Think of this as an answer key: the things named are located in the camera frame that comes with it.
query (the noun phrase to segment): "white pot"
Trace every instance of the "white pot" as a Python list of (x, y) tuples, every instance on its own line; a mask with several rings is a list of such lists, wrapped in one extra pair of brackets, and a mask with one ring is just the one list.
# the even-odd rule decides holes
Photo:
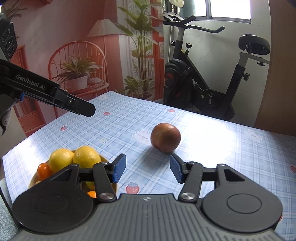
[(68, 80), (68, 85), (72, 91), (85, 89), (87, 87), (88, 76), (83, 76), (77, 79)]

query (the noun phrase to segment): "blue plaid tablecloth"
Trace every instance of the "blue plaid tablecloth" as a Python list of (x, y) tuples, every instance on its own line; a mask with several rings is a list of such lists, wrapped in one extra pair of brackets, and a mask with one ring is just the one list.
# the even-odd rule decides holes
[[(96, 107), (87, 118), (66, 113), (25, 139), (3, 157), (4, 171), (12, 201), (24, 192), (40, 163), (58, 148), (75, 150), (94, 147), (114, 160), (126, 154), (127, 167), (118, 194), (173, 193), (182, 185), (172, 174), (168, 155), (153, 148), (150, 133), (166, 122), (181, 132), (175, 150), (184, 161), (204, 167), (225, 163), (279, 197), (283, 219), (276, 232), (285, 240), (296, 239), (296, 138), (262, 131), (231, 122), (193, 114), (140, 99), (108, 92), (90, 101)], [(202, 184), (201, 196), (214, 189)]]

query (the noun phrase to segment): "camera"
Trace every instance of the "camera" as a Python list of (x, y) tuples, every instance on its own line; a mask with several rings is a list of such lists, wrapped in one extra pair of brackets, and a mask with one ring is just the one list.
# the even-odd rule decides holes
[(9, 61), (17, 48), (17, 39), (12, 21), (0, 14), (0, 59)]

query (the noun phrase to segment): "red apple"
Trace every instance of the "red apple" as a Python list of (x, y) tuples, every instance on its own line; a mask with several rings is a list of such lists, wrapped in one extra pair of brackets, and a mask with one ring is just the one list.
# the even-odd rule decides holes
[(180, 131), (169, 123), (156, 125), (151, 133), (152, 145), (164, 153), (172, 153), (181, 141)]

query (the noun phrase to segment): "tall plant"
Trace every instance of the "tall plant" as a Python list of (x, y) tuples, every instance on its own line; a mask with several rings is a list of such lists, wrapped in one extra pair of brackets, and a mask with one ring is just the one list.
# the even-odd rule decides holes
[[(132, 50), (132, 56), (137, 58), (138, 63), (134, 64), (135, 70), (140, 78), (138, 80), (137, 87), (141, 88), (141, 96), (139, 92), (134, 95), (134, 97), (146, 99), (151, 96), (151, 93), (154, 89), (154, 86), (151, 84), (151, 78), (149, 76), (150, 65), (149, 61), (147, 60), (147, 53), (152, 49), (153, 44), (158, 45), (158, 43), (149, 38), (149, 33), (154, 31), (152, 27), (152, 19), (153, 16), (147, 13), (148, 8), (151, 4), (147, 3), (145, 0), (144, 4), (141, 4), (140, 0), (133, 0), (135, 3), (138, 11), (131, 12), (126, 8), (118, 7), (121, 11), (123, 11), (127, 18), (125, 21), (129, 25), (130, 29), (126, 28), (121, 24), (116, 24), (116, 26), (121, 29), (126, 35), (130, 36), (135, 44), (135, 50)], [(124, 79), (126, 82), (126, 88), (124, 89), (128, 91), (128, 94), (131, 94), (131, 77), (127, 76)]]

